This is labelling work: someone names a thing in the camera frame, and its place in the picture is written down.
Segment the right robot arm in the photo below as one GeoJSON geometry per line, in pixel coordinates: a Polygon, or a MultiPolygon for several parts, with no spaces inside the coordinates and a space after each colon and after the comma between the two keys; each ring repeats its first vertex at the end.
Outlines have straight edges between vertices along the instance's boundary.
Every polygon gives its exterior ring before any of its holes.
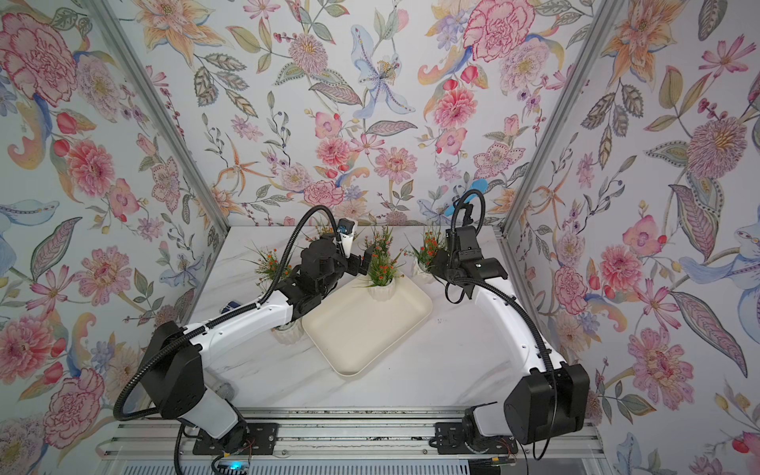
{"type": "Polygon", "coordinates": [[[473,441],[511,437],[521,445],[552,441],[585,425],[590,377],[552,348],[517,299],[505,267],[486,257],[478,232],[465,226],[445,232],[446,249],[433,259],[433,276],[463,296],[495,324],[516,371],[509,394],[471,407],[463,425],[473,441]]]}

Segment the cream storage tray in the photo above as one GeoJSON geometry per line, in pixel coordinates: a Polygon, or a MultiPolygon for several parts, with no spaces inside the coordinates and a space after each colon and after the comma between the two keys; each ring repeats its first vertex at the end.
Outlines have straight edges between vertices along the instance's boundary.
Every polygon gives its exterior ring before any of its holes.
{"type": "Polygon", "coordinates": [[[433,312],[433,300],[402,275],[388,290],[356,277],[302,319],[305,334],[336,374],[354,378],[433,312]]]}

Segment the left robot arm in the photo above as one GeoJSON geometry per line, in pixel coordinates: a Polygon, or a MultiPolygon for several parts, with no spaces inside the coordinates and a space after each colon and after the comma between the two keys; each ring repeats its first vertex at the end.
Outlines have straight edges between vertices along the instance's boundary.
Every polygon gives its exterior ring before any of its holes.
{"type": "Polygon", "coordinates": [[[375,253],[354,255],[352,237],[320,237],[301,251],[294,268],[280,263],[258,299],[217,318],[180,327],[161,325],[138,373],[150,396],[150,414],[201,429],[218,447],[233,452],[251,440],[247,421],[207,382],[205,372],[227,353],[266,331],[293,324],[320,307],[344,275],[368,273],[375,253]]]}

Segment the potted plant red flowers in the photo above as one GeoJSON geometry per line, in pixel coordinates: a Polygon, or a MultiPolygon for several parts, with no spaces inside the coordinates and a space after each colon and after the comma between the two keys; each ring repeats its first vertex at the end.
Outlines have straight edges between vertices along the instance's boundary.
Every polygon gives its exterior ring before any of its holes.
{"type": "Polygon", "coordinates": [[[433,260],[439,251],[445,250],[445,239],[440,228],[427,227],[422,233],[422,242],[415,245],[408,241],[405,249],[406,257],[412,259],[412,271],[415,277],[418,277],[423,283],[432,283],[435,281],[431,269],[433,260]]]}

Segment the potted plant pink flowers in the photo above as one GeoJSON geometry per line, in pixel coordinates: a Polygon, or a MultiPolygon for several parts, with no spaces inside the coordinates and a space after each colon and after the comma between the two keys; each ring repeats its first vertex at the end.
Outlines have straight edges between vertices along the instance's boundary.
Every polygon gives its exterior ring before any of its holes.
{"type": "Polygon", "coordinates": [[[297,320],[272,329],[271,334],[279,344],[292,346],[303,338],[304,330],[301,321],[297,320]]]}

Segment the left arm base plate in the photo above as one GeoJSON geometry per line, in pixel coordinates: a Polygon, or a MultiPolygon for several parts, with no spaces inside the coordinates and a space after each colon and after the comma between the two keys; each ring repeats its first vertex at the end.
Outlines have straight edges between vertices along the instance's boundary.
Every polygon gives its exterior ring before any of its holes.
{"type": "Polygon", "coordinates": [[[234,427],[221,439],[213,439],[203,429],[192,448],[193,455],[273,455],[279,425],[277,423],[248,423],[247,428],[234,427]]]}

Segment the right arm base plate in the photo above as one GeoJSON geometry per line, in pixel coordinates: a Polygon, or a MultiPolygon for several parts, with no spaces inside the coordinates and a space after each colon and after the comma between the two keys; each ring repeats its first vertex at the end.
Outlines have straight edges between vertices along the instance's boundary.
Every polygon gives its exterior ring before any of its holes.
{"type": "Polygon", "coordinates": [[[459,423],[436,423],[429,446],[439,455],[518,455],[520,449],[513,437],[484,437],[459,423]]]}

